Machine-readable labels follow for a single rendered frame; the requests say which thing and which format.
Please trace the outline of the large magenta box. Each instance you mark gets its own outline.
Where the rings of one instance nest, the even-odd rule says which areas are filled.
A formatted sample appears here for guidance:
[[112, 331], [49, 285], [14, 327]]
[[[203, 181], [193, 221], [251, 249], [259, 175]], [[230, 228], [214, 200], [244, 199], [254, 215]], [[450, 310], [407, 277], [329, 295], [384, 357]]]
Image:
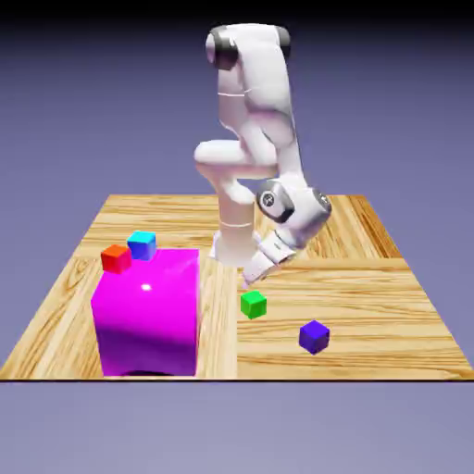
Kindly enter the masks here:
[[103, 374], [195, 374], [199, 250], [161, 248], [121, 274], [105, 272], [91, 300]]

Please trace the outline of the small purple cube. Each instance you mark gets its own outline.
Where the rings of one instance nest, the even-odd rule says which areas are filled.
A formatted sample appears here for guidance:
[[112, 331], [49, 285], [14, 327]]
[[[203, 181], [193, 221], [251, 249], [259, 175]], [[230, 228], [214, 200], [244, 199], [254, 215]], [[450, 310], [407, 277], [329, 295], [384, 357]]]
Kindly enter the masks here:
[[299, 345], [311, 355], [324, 350], [330, 341], [330, 329], [316, 320], [311, 320], [300, 328]]

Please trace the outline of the small cyan cube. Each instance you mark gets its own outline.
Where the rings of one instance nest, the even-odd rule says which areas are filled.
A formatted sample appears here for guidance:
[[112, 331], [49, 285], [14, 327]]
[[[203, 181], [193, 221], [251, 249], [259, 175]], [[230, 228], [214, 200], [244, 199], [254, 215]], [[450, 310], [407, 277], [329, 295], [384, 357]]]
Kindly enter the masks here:
[[156, 234], [151, 231], [134, 231], [127, 239], [131, 257], [149, 261], [156, 253]]

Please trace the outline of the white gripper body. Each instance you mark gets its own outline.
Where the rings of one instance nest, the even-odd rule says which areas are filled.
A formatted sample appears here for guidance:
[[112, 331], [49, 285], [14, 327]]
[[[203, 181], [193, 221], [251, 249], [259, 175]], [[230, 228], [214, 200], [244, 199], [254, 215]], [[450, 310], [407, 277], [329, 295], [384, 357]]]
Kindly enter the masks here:
[[281, 252], [265, 254], [262, 250], [258, 250], [243, 267], [244, 283], [253, 284], [265, 278], [279, 266], [281, 261]]

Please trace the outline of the small red cube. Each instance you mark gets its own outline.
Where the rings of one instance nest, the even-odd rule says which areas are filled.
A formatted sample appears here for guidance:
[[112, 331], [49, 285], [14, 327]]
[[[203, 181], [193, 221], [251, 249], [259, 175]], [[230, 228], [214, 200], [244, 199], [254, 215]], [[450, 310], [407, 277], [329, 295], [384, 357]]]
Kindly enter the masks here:
[[101, 252], [104, 272], [121, 274], [131, 267], [131, 250], [128, 246], [113, 244]]

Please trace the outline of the small green cube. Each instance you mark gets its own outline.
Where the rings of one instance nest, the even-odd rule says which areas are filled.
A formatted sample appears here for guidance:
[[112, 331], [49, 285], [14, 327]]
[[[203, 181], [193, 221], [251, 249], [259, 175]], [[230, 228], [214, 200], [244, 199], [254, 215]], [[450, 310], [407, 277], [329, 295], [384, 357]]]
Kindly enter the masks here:
[[249, 319], [259, 318], [267, 314], [267, 298], [259, 291], [243, 293], [240, 308]]

